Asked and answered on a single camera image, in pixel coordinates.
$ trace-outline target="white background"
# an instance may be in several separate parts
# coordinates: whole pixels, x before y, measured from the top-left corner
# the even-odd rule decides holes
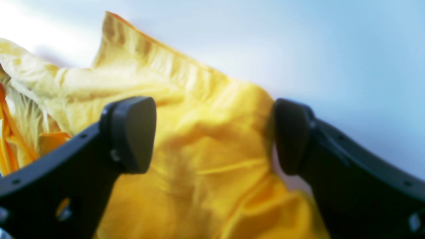
[[[425,1],[0,0],[0,37],[88,67],[105,10],[425,179]]]

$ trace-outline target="yellow cloth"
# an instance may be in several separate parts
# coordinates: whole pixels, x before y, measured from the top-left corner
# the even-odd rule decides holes
[[[14,103],[13,118],[1,104],[5,174],[96,122],[109,102],[155,99],[151,167],[117,180],[97,238],[329,238],[314,202],[289,192],[271,171],[273,99],[260,87],[202,65],[109,12],[91,68],[58,68],[4,39],[0,64]],[[15,157],[4,147],[13,140]]]

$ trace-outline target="light blue wall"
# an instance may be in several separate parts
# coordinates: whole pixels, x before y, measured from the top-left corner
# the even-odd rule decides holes
[[[99,37],[103,11],[118,13],[273,97],[311,105],[376,154],[425,179],[425,1],[9,2],[82,31],[95,29]]]

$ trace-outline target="black plastic bracket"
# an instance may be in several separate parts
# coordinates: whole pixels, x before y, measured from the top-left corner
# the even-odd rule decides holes
[[[334,239],[425,238],[425,182],[372,154],[310,107],[275,103],[280,165],[313,191]]]
[[[109,104],[99,122],[0,179],[0,228],[16,239],[91,239],[118,176],[148,170],[155,130],[152,98]]]

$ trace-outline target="screw hole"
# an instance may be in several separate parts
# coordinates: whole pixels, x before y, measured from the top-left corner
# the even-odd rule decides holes
[[[16,185],[16,184],[19,184],[19,183],[21,183],[21,180],[20,180],[20,179],[14,179],[14,180],[12,181],[12,184],[13,184],[13,185]]]
[[[59,222],[64,222],[72,216],[71,199],[64,198],[56,209],[56,219]]]

